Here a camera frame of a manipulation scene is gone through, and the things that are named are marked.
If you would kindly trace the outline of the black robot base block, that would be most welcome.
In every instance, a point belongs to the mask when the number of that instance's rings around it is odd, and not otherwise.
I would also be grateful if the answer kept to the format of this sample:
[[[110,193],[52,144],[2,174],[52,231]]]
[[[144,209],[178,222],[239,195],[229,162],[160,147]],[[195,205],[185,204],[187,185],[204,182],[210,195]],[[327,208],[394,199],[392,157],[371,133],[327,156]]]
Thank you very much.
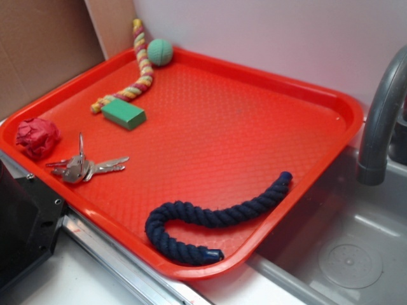
[[[14,178],[1,163],[1,292],[54,253],[66,201],[39,178]]]

